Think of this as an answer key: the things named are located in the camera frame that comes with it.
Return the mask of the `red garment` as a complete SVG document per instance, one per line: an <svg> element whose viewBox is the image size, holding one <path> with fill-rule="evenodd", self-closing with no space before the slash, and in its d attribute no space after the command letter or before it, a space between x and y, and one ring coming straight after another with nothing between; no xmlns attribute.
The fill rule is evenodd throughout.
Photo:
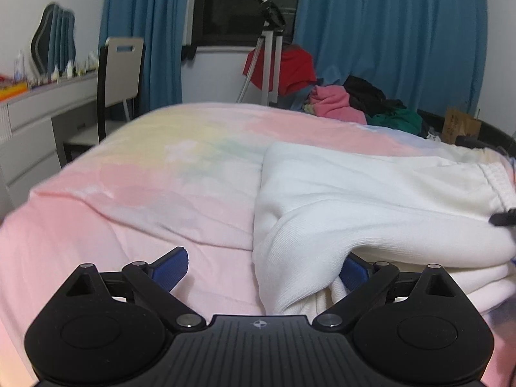
<svg viewBox="0 0 516 387"><path fill-rule="evenodd" d="M247 76L253 60L255 50L248 53L242 74ZM259 51L257 62L251 77L251 83L262 90L263 87L264 49ZM269 76L269 92L274 86L275 55L272 55L272 64ZM308 85L316 84L317 77L311 55L299 45L285 45L282 50L279 74L278 95L286 96L295 93Z"/></svg>

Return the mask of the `dark window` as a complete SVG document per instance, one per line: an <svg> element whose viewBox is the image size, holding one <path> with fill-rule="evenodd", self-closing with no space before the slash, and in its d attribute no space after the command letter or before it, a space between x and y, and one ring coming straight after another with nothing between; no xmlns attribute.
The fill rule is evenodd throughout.
<svg viewBox="0 0 516 387"><path fill-rule="evenodd" d="M284 40L290 42L298 0L271 0L286 21ZM194 0L191 42L196 46L255 45L265 19L257 0Z"/></svg>

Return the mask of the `blue curtain panel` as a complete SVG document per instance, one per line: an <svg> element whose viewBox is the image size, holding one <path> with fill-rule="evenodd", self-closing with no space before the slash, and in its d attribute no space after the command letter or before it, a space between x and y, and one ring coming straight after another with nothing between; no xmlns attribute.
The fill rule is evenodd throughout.
<svg viewBox="0 0 516 387"><path fill-rule="evenodd" d="M353 75L413 110L473 114L487 0L299 0L294 40L326 83Z"/></svg>
<svg viewBox="0 0 516 387"><path fill-rule="evenodd" d="M114 37L144 40L139 115L182 102L186 6L187 0L104 0L99 43Z"/></svg>

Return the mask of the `white black chair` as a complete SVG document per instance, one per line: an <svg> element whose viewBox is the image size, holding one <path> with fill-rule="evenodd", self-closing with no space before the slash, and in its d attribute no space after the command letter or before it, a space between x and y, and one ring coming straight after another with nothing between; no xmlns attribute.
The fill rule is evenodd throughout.
<svg viewBox="0 0 516 387"><path fill-rule="evenodd" d="M132 120L139 107L144 61L140 37L108 38L99 54L96 124L84 128L63 143L65 160L71 163Z"/></svg>

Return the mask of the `white dresser desk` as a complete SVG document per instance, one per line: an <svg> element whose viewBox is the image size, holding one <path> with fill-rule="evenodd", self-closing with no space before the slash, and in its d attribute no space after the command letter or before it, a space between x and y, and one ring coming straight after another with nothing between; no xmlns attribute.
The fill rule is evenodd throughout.
<svg viewBox="0 0 516 387"><path fill-rule="evenodd" d="M53 118L96 101L97 75L40 86L1 102L1 216L61 170Z"/></svg>

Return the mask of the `brown paper bag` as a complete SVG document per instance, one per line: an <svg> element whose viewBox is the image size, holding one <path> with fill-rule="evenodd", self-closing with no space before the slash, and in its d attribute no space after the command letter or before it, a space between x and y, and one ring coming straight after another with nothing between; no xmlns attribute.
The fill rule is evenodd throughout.
<svg viewBox="0 0 516 387"><path fill-rule="evenodd" d="M454 144L459 136L478 137L482 122L473 116L450 108L444 117L441 139L444 143Z"/></svg>

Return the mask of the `blue curtain left panel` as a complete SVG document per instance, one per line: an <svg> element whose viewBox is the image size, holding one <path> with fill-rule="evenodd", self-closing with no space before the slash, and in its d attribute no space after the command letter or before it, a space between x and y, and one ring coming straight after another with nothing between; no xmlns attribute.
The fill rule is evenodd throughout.
<svg viewBox="0 0 516 387"><path fill-rule="evenodd" d="M99 43L114 37L144 40L139 115L182 102L186 6L187 0L104 0Z"/></svg>

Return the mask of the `green garment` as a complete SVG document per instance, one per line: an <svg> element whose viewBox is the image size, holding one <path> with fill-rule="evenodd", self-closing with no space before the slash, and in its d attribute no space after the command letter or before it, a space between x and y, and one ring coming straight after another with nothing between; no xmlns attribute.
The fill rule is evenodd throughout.
<svg viewBox="0 0 516 387"><path fill-rule="evenodd" d="M406 108L394 108L384 113L368 116L367 124L413 135L420 134L422 130L422 118L418 113Z"/></svg>

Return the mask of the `wavy black frame mirror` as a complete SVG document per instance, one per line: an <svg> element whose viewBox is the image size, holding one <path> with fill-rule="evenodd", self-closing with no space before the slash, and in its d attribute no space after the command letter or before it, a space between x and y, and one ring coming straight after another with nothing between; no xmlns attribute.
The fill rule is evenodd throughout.
<svg viewBox="0 0 516 387"><path fill-rule="evenodd" d="M30 43L31 67L38 79L60 73L76 59L75 14L52 2L44 9Z"/></svg>

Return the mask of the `black bedside sofa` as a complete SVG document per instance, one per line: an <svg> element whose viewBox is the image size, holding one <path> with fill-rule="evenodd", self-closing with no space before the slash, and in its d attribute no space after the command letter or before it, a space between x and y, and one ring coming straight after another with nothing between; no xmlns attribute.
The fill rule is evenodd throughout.
<svg viewBox="0 0 516 387"><path fill-rule="evenodd" d="M423 119L424 129L433 129L437 134L442 133L445 123L443 116L421 109L419 109L417 113ZM476 148L488 147L500 152L500 154L515 157L515 139L487 122L480 121L477 133L469 133L467 136L460 136L458 140L459 144L463 146Z"/></svg>

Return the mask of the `black garment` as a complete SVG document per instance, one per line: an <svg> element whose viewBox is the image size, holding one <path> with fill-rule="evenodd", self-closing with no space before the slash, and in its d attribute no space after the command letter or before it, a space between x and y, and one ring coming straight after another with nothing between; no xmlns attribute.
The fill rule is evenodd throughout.
<svg viewBox="0 0 516 387"><path fill-rule="evenodd" d="M350 75L345 80L343 87L350 96L351 107L362 111L369 117L390 114L396 109L406 109L402 101L388 99L381 89L359 77Z"/></svg>

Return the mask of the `white garment steamer stand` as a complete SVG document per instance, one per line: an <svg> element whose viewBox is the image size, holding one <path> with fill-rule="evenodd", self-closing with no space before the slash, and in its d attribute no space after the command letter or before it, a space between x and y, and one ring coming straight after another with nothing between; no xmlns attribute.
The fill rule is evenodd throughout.
<svg viewBox="0 0 516 387"><path fill-rule="evenodd" d="M285 18L279 7L272 0L256 0L264 19L263 30L253 50L250 66L245 74L241 91L236 100L241 103L251 83L253 73L258 65L258 58L263 54L263 83L261 87L261 104L276 107L279 96L281 58L283 53L283 34L286 27Z"/></svg>

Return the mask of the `pastel rainbow bed sheet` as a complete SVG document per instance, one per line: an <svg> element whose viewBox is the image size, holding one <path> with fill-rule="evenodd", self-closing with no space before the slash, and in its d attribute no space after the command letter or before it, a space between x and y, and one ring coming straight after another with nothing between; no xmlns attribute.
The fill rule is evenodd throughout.
<svg viewBox="0 0 516 387"><path fill-rule="evenodd" d="M189 270L174 294L205 317L270 314L253 267L255 200L275 143L378 156L459 158L466 149L402 131L256 105L167 107L124 126L36 186L1 227L1 383L36 377L25 332L82 263L117 271L177 246Z"/></svg>

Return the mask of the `pink garment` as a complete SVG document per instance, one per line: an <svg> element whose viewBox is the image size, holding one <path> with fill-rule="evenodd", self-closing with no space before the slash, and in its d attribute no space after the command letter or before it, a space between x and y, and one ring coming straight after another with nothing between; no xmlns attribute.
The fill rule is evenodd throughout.
<svg viewBox="0 0 516 387"><path fill-rule="evenodd" d="M350 95L343 86L314 86L309 102L317 117L366 125L365 114L351 106Z"/></svg>

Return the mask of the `blue curtain right panel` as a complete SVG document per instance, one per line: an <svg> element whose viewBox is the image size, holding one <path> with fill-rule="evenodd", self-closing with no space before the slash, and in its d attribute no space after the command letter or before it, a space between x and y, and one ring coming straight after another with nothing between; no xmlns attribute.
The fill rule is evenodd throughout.
<svg viewBox="0 0 516 387"><path fill-rule="evenodd" d="M487 0L299 0L294 40L326 83L353 75L413 110L473 114Z"/></svg>

